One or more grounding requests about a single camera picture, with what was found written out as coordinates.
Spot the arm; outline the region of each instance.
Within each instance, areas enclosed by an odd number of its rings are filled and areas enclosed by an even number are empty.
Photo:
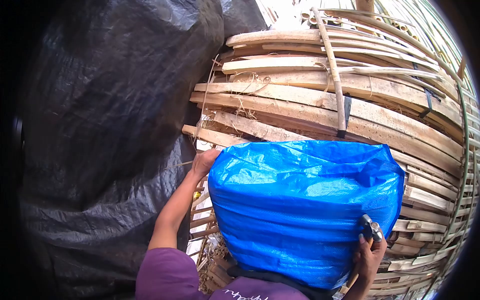
[[[387,248],[385,237],[379,243],[373,242],[371,249],[363,234],[360,234],[359,242],[360,253],[356,255],[356,261],[360,264],[359,277],[345,294],[343,300],[361,300],[367,296]]]
[[[153,235],[148,249],[176,248],[177,231],[185,217],[191,203],[193,193],[200,180],[205,177],[212,167],[220,151],[207,150],[197,154],[192,163],[192,169],[167,201],[155,222]]]

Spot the purple shirt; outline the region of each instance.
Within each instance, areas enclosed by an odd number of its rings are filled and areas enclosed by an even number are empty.
[[[283,283],[238,277],[213,295],[198,290],[199,277],[193,260],[180,250],[148,250],[137,275],[136,300],[308,300]]]

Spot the hammer handle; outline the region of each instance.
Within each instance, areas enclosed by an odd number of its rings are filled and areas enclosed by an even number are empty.
[[[367,243],[368,243],[368,248],[371,248],[373,244],[373,238],[369,238],[367,240]],[[359,267],[360,267],[360,264],[357,263],[353,268],[352,273],[350,274],[350,277],[348,278],[348,281],[347,281],[347,288],[351,288],[355,283],[355,281],[357,281],[357,278],[359,277]]]

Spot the hammer head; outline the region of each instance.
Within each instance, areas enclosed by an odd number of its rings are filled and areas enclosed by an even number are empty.
[[[360,223],[364,229],[364,235],[366,238],[373,238],[375,242],[381,242],[383,234],[380,231],[380,225],[377,222],[373,222],[367,214],[364,214],[360,218]]]

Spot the hand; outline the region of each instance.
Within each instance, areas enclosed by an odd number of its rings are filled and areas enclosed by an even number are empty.
[[[360,234],[359,242],[359,252],[354,256],[355,263],[359,264],[359,279],[372,283],[375,280],[378,266],[387,249],[387,241],[385,237],[383,237],[381,242],[373,242],[372,248],[370,249],[363,234]]]
[[[210,169],[212,168],[213,163],[220,154],[221,151],[216,149],[209,149],[202,153],[197,153],[193,159],[192,169],[190,172],[194,175],[195,178],[201,180],[205,177]]]

